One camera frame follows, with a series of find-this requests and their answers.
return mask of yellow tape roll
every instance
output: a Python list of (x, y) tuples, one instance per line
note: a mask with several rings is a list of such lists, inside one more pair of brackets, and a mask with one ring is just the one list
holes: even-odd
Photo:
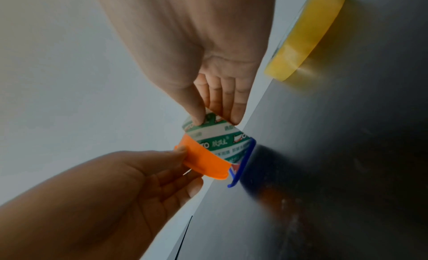
[(265, 74), (286, 80), (317, 46), (339, 14), (345, 0), (307, 0), (291, 31), (285, 36)]

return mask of gray table surface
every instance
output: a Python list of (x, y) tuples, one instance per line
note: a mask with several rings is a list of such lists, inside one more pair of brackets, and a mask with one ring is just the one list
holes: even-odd
[(180, 260), (427, 259), (428, 0), (347, 0), (244, 132), (241, 182), (214, 182)]

